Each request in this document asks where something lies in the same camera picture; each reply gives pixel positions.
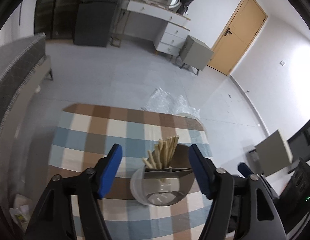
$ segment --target bundle of chopsticks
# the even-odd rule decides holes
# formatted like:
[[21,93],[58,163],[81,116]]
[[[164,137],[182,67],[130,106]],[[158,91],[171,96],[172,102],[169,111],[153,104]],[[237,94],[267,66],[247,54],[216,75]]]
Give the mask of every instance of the bundle of chopsticks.
[[174,152],[178,143],[179,136],[172,136],[166,140],[159,140],[154,145],[154,156],[150,150],[147,151],[149,158],[142,158],[147,168],[165,169],[169,167],[169,163],[174,156]]

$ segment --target gray bedside cabinet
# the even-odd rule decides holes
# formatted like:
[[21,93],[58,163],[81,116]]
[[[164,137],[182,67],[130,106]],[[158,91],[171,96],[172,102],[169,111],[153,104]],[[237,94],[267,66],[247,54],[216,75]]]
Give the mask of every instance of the gray bedside cabinet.
[[197,69],[196,75],[202,71],[211,59],[214,52],[204,42],[189,36],[179,52],[183,65],[189,65]]

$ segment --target table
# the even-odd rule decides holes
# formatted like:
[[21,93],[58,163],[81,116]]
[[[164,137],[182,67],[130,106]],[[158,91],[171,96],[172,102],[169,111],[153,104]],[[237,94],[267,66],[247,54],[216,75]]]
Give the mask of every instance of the table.
[[[48,180],[55,174],[76,176],[105,157],[114,143],[123,158],[108,195],[99,201],[105,223],[115,239],[198,239],[211,201],[195,181],[190,193],[168,207],[144,206],[129,189],[130,177],[142,157],[160,138],[179,135],[179,143],[197,144],[205,157],[211,151],[202,125],[192,118],[108,106],[74,104],[63,109],[52,142]],[[77,197],[72,196],[74,224],[83,239]]]

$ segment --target door frame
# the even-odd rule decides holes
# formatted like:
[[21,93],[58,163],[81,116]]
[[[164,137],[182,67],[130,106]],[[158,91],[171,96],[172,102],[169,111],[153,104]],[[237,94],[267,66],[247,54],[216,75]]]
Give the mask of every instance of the door frame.
[[[245,52],[247,51],[247,49],[251,46],[252,42],[255,40],[256,36],[259,34],[260,30],[262,29],[262,27],[264,26],[267,18],[268,18],[268,15],[265,13],[265,11],[263,10],[263,8],[258,4],[258,2],[256,0],[253,0],[257,6],[261,9],[261,11],[265,14],[265,20],[263,21],[261,27],[258,29],[257,33],[254,35],[252,41],[248,44],[247,48],[244,50],[243,54],[240,56],[239,60],[234,64],[234,66],[229,70],[228,74],[231,73],[231,71],[233,70],[233,68],[237,65],[237,63],[241,60],[241,58],[243,57],[243,55],[245,54]],[[236,7],[235,11],[233,12],[231,18],[229,19],[229,21],[227,22],[225,28],[222,30],[221,34],[218,36],[217,40],[215,41],[213,47],[212,47],[212,51],[214,51],[216,49],[216,46],[217,44],[219,43],[219,41],[221,40],[221,38],[223,37],[224,33],[226,32],[227,28],[229,27],[229,25],[231,24],[232,20],[234,19],[235,15],[237,14],[239,8],[241,7],[241,5],[243,4],[244,0],[240,0],[238,6]]]

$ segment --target door handle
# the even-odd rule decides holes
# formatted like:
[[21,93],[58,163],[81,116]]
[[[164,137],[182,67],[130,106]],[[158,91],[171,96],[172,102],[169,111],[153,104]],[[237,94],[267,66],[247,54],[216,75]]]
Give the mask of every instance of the door handle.
[[224,36],[226,36],[227,34],[232,34],[231,32],[230,32],[230,28],[228,28],[227,30],[226,30],[226,32],[224,33]]

